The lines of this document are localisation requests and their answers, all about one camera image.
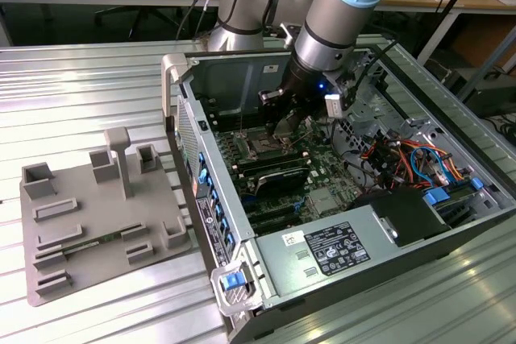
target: motherboard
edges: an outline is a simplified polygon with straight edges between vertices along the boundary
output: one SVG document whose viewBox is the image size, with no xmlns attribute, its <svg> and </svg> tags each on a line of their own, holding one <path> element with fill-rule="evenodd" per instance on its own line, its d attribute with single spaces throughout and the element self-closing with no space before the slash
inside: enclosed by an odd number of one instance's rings
<svg viewBox="0 0 516 344">
<path fill-rule="evenodd" d="M 362 193 L 322 127 L 308 118 L 291 138 L 263 127 L 215 133 L 258 235 L 342 212 Z"/>
</svg>

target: blue latch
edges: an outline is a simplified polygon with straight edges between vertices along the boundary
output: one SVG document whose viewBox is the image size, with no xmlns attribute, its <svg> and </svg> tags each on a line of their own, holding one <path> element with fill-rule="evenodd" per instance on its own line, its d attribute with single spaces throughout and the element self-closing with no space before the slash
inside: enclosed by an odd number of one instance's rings
<svg viewBox="0 0 516 344">
<path fill-rule="evenodd" d="M 207 178 L 208 178 L 208 169 L 207 168 L 203 168 L 201 170 L 200 175 L 199 175 L 199 183 L 200 184 L 205 184 Z"/>
<path fill-rule="evenodd" d="M 447 194 L 447 192 L 440 187 L 437 189 L 429 189 L 425 195 L 425 199 L 427 199 L 427 202 L 430 205 L 435 205 L 441 201 L 447 201 L 449 198 L 450 196 Z"/>
<path fill-rule="evenodd" d="M 228 274 L 221 279 L 221 282 L 225 291 L 240 288 L 246 284 L 245 277 L 241 271 Z"/>
<path fill-rule="evenodd" d="M 229 233 L 226 237 L 227 239 L 227 244 L 232 247 L 233 245 L 235 245 L 235 239 L 233 238 L 233 235 L 231 235 L 231 233 Z"/>
<path fill-rule="evenodd" d="M 473 177 L 471 179 L 471 185 L 474 189 L 479 190 L 484 188 L 484 183 L 482 183 L 482 180 L 480 180 L 478 177 Z"/>
<path fill-rule="evenodd" d="M 226 230 L 226 229 L 229 229 L 229 225 L 227 224 L 227 219 L 226 218 L 222 219 L 221 225 L 220 225 L 220 229 L 221 229 L 222 232 L 224 232 L 224 230 Z"/>
<path fill-rule="evenodd" d="M 220 205 L 220 203 L 218 203 L 215 206 L 215 213 L 216 213 L 217 220 L 219 221 L 220 218 L 224 215 L 224 210 L 223 210 L 223 207 Z"/>
</svg>

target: blue wire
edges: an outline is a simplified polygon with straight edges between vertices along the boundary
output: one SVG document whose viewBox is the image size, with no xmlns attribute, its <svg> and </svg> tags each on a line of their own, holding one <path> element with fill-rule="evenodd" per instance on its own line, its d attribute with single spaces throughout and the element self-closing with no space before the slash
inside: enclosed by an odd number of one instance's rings
<svg viewBox="0 0 516 344">
<path fill-rule="evenodd" d="M 300 201 L 294 202 L 293 207 L 294 207 L 295 212 L 298 213 L 299 210 L 301 209 L 301 206 L 304 204 L 305 204 L 305 197 L 303 197 Z"/>
<path fill-rule="evenodd" d="M 417 168 L 416 168 L 416 165 L 415 165 L 415 156 L 416 156 L 416 151 L 418 149 L 424 149 L 425 151 L 429 151 L 432 155 L 435 156 L 435 158 L 437 159 L 437 161 L 439 162 L 439 166 L 441 167 L 441 169 L 443 170 L 443 173 L 444 175 L 447 177 L 447 179 L 451 182 L 455 182 L 457 181 L 456 178 L 446 169 L 446 167 L 444 167 L 444 162 L 443 162 L 443 159 L 441 159 L 441 156 L 439 156 L 439 154 L 434 151 L 433 149 L 431 148 L 428 148 L 428 147 L 419 147 L 419 148 L 415 148 L 413 151 L 412 151 L 412 154 L 410 155 L 410 165 L 412 166 L 412 169 L 414 170 L 414 172 L 416 173 L 416 175 L 422 177 L 424 180 L 428 181 L 432 187 L 434 187 L 434 182 L 432 181 L 432 179 L 430 177 L 428 177 L 427 175 L 424 175 L 422 174 Z"/>
</svg>

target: metal table surface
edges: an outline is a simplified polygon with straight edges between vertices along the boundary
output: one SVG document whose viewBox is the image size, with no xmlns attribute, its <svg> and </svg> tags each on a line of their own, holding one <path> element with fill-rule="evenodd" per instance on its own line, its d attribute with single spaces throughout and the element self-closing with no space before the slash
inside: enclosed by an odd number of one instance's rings
<svg viewBox="0 0 516 344">
<path fill-rule="evenodd" d="M 377 37 L 364 39 L 385 44 Z M 102 131 L 124 125 L 134 144 L 155 145 L 184 203 L 162 127 L 160 60 L 170 52 L 200 50 L 186 42 L 156 42 L 0 53 L 0 341 L 227 342 L 198 248 L 38 308 L 25 300 L 21 166 L 43 160 L 52 169 L 87 164 L 88 152 L 104 145 Z M 406 57 L 400 48 L 389 55 L 400 63 Z M 430 89 L 434 80 L 421 69 L 416 73 L 412 77 L 427 79 L 420 82 Z M 452 112 L 453 106 L 447 109 Z M 474 136 L 470 126 L 464 128 Z M 487 151 L 489 141 L 483 140 Z M 502 156 L 501 165 L 512 168 L 512 156 Z M 516 342 L 514 278 L 516 218 L 448 257 L 257 343 Z"/>
<path fill-rule="evenodd" d="M 165 136 L 160 62 L 193 44 L 10 48 L 0 53 L 0 338 L 7 342 L 227 342 L 198 247 L 179 258 L 32 308 L 26 301 L 19 179 L 23 165 L 87 164 L 102 132 L 151 142 L 185 204 Z M 183 209 L 186 224 L 191 224 Z"/>
</svg>

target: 3d printed holder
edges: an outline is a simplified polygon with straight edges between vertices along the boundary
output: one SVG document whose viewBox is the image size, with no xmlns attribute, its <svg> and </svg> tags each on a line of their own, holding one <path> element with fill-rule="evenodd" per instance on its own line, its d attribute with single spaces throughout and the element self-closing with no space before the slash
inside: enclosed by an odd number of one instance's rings
<svg viewBox="0 0 516 344">
<path fill-rule="evenodd" d="M 31 200 L 54 195 L 56 192 L 50 181 L 53 177 L 46 163 L 29 165 L 22 168 L 22 187 Z"/>
<path fill-rule="evenodd" d="M 192 247 L 156 149 L 125 127 L 104 132 L 91 164 L 23 167 L 20 182 L 27 299 L 41 305 Z"/>
</svg>

